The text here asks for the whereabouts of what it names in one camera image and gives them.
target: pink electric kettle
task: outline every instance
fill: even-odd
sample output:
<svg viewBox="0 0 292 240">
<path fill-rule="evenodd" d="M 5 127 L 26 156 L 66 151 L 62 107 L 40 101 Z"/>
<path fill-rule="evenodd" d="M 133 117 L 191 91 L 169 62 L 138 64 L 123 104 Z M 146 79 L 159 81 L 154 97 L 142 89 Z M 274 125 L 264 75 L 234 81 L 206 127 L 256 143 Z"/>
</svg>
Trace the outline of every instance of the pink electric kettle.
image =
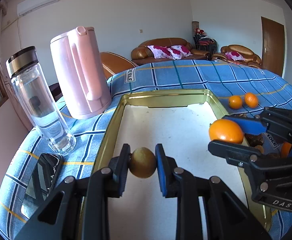
<svg viewBox="0 0 292 240">
<path fill-rule="evenodd" d="M 111 103 L 93 27 L 79 26 L 50 42 L 53 62 L 73 118 L 102 113 Z"/>
</svg>

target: blue plaid tablecloth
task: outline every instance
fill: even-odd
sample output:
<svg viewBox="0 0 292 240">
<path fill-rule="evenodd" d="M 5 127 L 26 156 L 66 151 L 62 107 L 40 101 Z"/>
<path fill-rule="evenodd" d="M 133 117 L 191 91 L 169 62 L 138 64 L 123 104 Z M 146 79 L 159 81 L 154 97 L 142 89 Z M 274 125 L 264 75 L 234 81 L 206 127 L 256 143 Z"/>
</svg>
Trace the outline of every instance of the blue plaid tablecloth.
<svg viewBox="0 0 292 240">
<path fill-rule="evenodd" d="M 146 64 L 134 69 L 130 78 L 126 72 L 108 80 L 112 96 L 109 108 L 98 116 L 85 120 L 73 119 L 61 98 L 57 105 L 67 125 L 77 138 L 73 152 L 64 159 L 57 185 L 66 176 L 77 179 L 90 176 L 107 125 L 122 95 L 132 92 L 162 89 L 209 89 L 230 114 L 254 116 L 265 106 L 292 109 L 292 86 L 266 70 L 242 65 L 205 60 L 178 60 Z M 231 95 L 257 95 L 257 108 L 233 110 L 228 106 Z M 27 219 L 21 214 L 22 200 L 33 168 L 41 153 L 52 153 L 35 129 L 29 132 L 16 152 L 0 188 L 0 234 L 14 239 Z M 292 213 L 273 211 L 270 234 L 278 240 L 292 224 Z"/>
</svg>

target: glass water bottle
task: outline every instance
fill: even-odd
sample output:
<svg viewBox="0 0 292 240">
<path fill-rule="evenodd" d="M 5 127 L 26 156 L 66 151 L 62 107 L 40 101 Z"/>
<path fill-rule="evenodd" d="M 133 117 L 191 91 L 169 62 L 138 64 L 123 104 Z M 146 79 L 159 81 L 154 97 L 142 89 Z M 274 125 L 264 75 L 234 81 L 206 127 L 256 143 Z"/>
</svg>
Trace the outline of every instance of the glass water bottle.
<svg viewBox="0 0 292 240">
<path fill-rule="evenodd" d="M 49 90 L 35 47 L 12 55 L 6 62 L 14 91 L 37 131 L 56 153 L 67 155 L 76 144 Z"/>
</svg>

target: brown leather armchair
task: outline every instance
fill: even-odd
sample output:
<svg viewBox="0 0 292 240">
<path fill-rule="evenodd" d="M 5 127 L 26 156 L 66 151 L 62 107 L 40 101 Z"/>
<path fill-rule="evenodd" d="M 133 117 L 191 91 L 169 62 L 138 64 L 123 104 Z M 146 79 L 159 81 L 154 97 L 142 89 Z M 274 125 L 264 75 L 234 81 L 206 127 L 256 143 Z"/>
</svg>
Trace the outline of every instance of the brown leather armchair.
<svg viewBox="0 0 292 240">
<path fill-rule="evenodd" d="M 261 68 L 261 59 L 257 54 L 255 54 L 251 49 L 248 49 L 242 45 L 236 45 L 236 44 L 221 47 L 220 53 L 213 54 L 211 60 L 221 59 L 225 62 L 235 63 L 235 61 L 228 59 L 225 55 L 226 52 L 232 52 L 232 51 L 236 51 L 240 53 L 245 59 L 245 60 L 237 60 L 236 61 L 237 63 L 240 63 L 242 65 L 247 65 L 249 67 Z"/>
<path fill-rule="evenodd" d="M 105 77 L 107 79 L 122 71 L 137 67 L 135 63 L 112 52 L 101 52 L 100 55 L 102 59 Z"/>
<path fill-rule="evenodd" d="M 186 46 L 193 56 L 188 56 L 183 59 L 208 59 L 210 54 L 208 51 L 193 49 L 193 46 L 182 38 L 160 38 L 145 41 L 135 48 L 132 53 L 132 61 L 137 65 L 141 66 L 147 63 L 169 61 L 169 58 L 154 58 L 153 53 L 147 46 L 157 45 L 162 47 L 171 47 L 175 45 L 184 45 Z"/>
</svg>

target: orange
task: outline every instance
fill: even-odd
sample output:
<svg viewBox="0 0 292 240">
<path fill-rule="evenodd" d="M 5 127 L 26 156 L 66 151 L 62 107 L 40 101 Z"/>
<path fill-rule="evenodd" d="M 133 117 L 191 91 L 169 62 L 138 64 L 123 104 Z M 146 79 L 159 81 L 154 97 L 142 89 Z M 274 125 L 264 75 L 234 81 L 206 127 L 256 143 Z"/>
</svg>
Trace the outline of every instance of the orange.
<svg viewBox="0 0 292 240">
<path fill-rule="evenodd" d="M 253 93 L 246 93 L 244 100 L 246 105 L 251 108 L 258 106 L 258 98 Z"/>
<path fill-rule="evenodd" d="M 240 96 L 231 96 L 228 103 L 232 109 L 239 109 L 242 107 L 242 99 Z"/>
<path fill-rule="evenodd" d="M 241 144 L 244 139 L 244 133 L 237 123 L 227 119 L 219 119 L 210 125 L 209 137 L 210 140 Z"/>
<path fill-rule="evenodd" d="M 292 147 L 292 144 L 289 142 L 284 142 L 282 144 L 281 150 L 280 150 L 280 157 L 281 158 L 287 158 L 288 154 L 290 152 L 290 149 Z"/>
</svg>

